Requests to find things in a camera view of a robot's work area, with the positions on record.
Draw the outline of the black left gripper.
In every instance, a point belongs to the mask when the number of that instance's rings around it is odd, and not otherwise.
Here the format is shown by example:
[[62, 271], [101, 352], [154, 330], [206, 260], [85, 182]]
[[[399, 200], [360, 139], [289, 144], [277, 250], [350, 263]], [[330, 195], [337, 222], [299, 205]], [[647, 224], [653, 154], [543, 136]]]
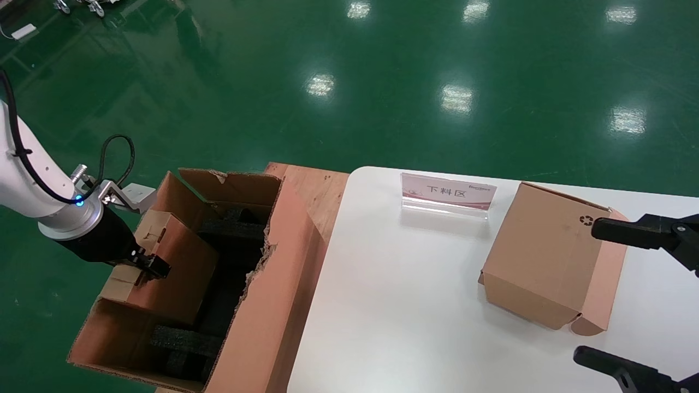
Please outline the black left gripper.
[[84, 261], [128, 264], [155, 279], [167, 278], [171, 271], [170, 264], [159, 256], [140, 251], [129, 226], [110, 208], [103, 209], [102, 219], [87, 234], [57, 243]]

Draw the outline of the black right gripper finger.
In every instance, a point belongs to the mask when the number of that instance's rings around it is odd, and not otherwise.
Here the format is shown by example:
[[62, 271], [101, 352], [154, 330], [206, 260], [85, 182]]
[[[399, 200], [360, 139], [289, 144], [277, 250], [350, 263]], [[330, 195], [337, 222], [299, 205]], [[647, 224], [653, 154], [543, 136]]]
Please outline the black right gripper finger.
[[674, 218], [644, 214], [627, 222], [600, 217], [592, 224], [595, 239], [642, 249], [664, 249], [687, 270], [698, 273], [698, 214]]
[[577, 347], [573, 360], [580, 366], [611, 376], [622, 392], [698, 392], [698, 373], [673, 380], [656, 368], [587, 346]]

